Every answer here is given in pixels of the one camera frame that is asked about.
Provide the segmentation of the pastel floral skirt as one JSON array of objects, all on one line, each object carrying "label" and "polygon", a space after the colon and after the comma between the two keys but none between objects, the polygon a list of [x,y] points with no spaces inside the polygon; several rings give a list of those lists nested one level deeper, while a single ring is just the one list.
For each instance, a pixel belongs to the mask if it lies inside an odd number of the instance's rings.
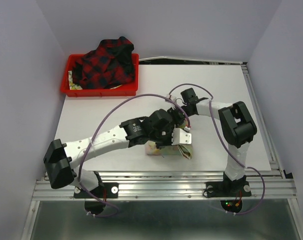
[{"label": "pastel floral skirt", "polygon": [[144,145],[145,154],[149,156],[180,156],[188,160],[193,158],[193,146],[188,144],[171,145],[157,148],[156,143],[148,141]]}]

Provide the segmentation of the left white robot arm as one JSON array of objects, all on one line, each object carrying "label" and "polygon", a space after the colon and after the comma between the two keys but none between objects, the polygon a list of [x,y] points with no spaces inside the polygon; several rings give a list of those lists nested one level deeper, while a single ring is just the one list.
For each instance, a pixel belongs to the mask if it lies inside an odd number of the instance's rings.
[{"label": "left white robot arm", "polygon": [[74,142],[55,139],[43,159],[50,186],[52,189],[74,186],[91,197],[98,197],[103,191],[103,182],[98,172],[84,169],[85,161],[115,150],[144,145],[148,141],[169,146],[175,125],[173,117],[160,109],[148,117],[124,121],[96,136]]}]

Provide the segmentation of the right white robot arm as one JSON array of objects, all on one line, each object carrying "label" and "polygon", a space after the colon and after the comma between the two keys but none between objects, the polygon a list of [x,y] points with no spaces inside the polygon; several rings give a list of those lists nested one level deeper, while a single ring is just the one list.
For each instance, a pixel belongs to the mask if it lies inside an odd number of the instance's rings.
[{"label": "right white robot arm", "polygon": [[214,101],[214,96],[199,98],[193,88],[181,93],[181,107],[190,116],[210,117],[217,136],[227,152],[227,164],[221,181],[205,183],[206,198],[250,197],[250,184],[245,173],[247,151],[257,126],[246,104],[242,101],[223,103]]}]

